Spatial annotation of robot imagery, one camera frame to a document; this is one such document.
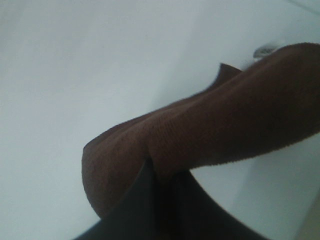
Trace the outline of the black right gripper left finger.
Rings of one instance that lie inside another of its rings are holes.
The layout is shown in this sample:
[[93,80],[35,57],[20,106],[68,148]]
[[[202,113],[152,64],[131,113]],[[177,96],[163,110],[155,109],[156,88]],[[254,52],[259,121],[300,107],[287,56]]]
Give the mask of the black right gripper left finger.
[[163,189],[147,159],[120,201],[78,240],[169,240],[164,226]]

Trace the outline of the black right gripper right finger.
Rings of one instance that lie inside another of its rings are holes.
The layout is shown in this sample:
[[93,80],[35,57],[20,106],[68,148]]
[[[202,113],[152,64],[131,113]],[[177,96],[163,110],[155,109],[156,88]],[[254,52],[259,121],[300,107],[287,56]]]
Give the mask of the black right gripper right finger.
[[234,222],[204,192],[189,171],[173,179],[176,240],[240,240]]

